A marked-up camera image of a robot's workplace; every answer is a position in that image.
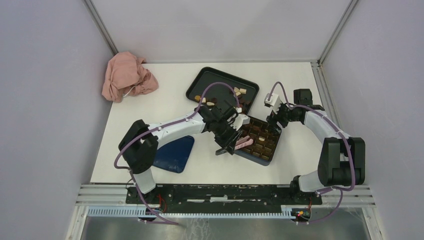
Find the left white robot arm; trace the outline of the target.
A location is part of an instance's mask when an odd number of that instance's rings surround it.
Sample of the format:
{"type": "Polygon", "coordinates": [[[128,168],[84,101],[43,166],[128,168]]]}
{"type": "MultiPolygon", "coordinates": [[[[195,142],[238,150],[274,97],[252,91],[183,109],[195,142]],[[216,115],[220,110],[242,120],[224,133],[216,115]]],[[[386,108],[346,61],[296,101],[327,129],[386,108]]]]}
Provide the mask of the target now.
{"type": "Polygon", "coordinates": [[[123,158],[127,169],[138,188],[138,197],[145,204],[153,203],[157,198],[156,182],[151,167],[157,151],[164,145],[180,138],[213,133],[214,141],[220,146],[218,152],[233,155],[236,142],[242,134],[242,126],[250,122],[250,117],[239,108],[229,107],[221,111],[201,105],[194,111],[164,123],[147,124],[143,120],[135,121],[118,145],[116,159],[123,158]]]}

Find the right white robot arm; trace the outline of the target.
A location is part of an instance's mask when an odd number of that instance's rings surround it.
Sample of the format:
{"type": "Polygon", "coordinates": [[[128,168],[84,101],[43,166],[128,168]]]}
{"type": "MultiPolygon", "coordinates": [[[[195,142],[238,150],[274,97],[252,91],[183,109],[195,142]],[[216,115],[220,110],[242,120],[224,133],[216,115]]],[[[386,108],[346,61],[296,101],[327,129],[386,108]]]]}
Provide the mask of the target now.
{"type": "Polygon", "coordinates": [[[276,93],[268,93],[264,99],[264,105],[271,108],[267,122],[277,132],[289,123],[302,123],[314,133],[322,148],[317,169],[293,179],[296,186],[289,189],[289,199],[302,204],[312,192],[324,194],[333,189],[347,192],[362,185],[366,176],[365,141],[341,130],[321,105],[313,103],[309,89],[296,89],[293,96],[291,104],[284,103],[276,93]]]}

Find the pink cat paw tongs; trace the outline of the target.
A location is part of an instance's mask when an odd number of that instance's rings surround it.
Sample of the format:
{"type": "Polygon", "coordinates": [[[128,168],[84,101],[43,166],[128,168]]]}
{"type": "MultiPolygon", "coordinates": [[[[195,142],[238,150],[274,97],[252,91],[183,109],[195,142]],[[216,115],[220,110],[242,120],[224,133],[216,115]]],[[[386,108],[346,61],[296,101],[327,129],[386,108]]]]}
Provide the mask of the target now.
{"type": "Polygon", "coordinates": [[[252,145],[253,143],[254,143],[254,140],[253,140],[252,138],[250,138],[249,136],[246,136],[246,137],[240,138],[240,139],[239,139],[239,140],[235,143],[235,146],[234,146],[234,148],[232,149],[232,151],[228,151],[227,149],[221,148],[221,149],[219,149],[219,150],[217,150],[217,151],[215,152],[215,155],[216,155],[216,156],[220,156],[220,155],[223,155],[223,154],[225,154],[225,153],[230,153],[231,155],[233,155],[233,154],[234,154],[234,152],[235,152],[236,150],[239,150],[239,149],[242,149],[242,148],[244,148],[244,147],[250,146],[250,145],[252,145]]]}

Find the blue chocolate box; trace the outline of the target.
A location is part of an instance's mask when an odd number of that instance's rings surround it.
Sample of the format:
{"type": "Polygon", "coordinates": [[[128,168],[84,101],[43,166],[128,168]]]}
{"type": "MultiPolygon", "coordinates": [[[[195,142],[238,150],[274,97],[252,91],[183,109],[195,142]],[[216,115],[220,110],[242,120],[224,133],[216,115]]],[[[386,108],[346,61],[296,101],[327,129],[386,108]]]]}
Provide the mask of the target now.
{"type": "Polygon", "coordinates": [[[253,139],[253,144],[234,153],[259,165],[270,165],[281,136],[281,129],[274,129],[266,121],[251,116],[250,123],[243,125],[241,130],[240,138],[249,136],[253,139]],[[260,141],[259,137],[265,138],[265,141],[260,141]]]}

